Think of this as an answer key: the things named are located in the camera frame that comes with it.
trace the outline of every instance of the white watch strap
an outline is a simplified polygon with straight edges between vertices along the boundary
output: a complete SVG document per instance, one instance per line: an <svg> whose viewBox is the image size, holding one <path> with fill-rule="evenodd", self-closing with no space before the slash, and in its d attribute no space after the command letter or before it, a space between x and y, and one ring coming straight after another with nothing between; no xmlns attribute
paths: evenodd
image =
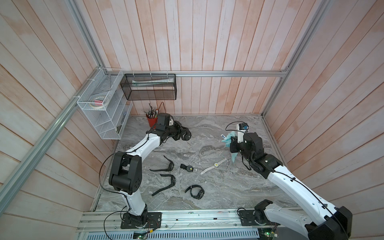
<svg viewBox="0 0 384 240"><path fill-rule="evenodd" d="M208 170L211 170L211 169L214 169L214 168L215 168L215 166L211 166L211 167L205 169L204 171L202 171L202 172L200 173L200 175L203 175L203 174L206 173Z"/></svg>
<svg viewBox="0 0 384 240"><path fill-rule="evenodd" d="M221 160L220 162L218 162L218 164L222 164L223 162L225 162L226 158L224 158L223 160Z"/></svg>

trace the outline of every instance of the white wire shelf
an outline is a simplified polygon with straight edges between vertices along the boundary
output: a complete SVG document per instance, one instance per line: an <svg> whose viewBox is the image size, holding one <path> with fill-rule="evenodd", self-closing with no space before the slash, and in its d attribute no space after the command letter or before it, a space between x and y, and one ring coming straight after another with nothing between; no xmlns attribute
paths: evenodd
<svg viewBox="0 0 384 240"><path fill-rule="evenodd" d="M101 68L78 100L78 105L102 139L121 139L132 103L119 86L121 69Z"/></svg>

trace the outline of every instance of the white watch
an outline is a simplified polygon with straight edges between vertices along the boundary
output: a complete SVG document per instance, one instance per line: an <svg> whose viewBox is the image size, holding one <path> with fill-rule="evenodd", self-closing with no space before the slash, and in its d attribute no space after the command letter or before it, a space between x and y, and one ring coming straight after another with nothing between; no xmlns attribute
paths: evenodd
<svg viewBox="0 0 384 240"><path fill-rule="evenodd" d="M202 171L200 173L200 175L203 175L204 173L206 173L208 170L211 170L211 169L214 169L215 167L218 167L220 164L222 164L223 162L225 162L226 158L224 158L223 160L221 160L220 162L215 162L213 166L205 169L204 171Z"/></svg>

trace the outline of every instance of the black mesh basket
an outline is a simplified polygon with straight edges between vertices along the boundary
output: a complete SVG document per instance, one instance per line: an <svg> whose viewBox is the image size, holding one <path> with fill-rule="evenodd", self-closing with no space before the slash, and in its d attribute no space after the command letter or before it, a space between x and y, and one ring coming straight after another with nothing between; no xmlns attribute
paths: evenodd
<svg viewBox="0 0 384 240"><path fill-rule="evenodd" d="M127 100L176 100L175 74L125 74L120 85Z"/></svg>

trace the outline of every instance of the wire basket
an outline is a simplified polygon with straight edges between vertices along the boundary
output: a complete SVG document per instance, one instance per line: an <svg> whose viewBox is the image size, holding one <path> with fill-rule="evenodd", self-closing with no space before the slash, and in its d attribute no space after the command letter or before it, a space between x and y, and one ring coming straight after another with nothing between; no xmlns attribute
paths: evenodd
<svg viewBox="0 0 384 240"><path fill-rule="evenodd" d="M121 139L133 103L119 86L121 69L102 68L80 96L78 105L102 139Z"/></svg>
<svg viewBox="0 0 384 240"><path fill-rule="evenodd" d="M101 68L77 104L81 109L105 111L122 77L121 69Z"/></svg>
<svg viewBox="0 0 384 240"><path fill-rule="evenodd" d="M175 74L125 74L121 88L127 100L176 100Z"/></svg>

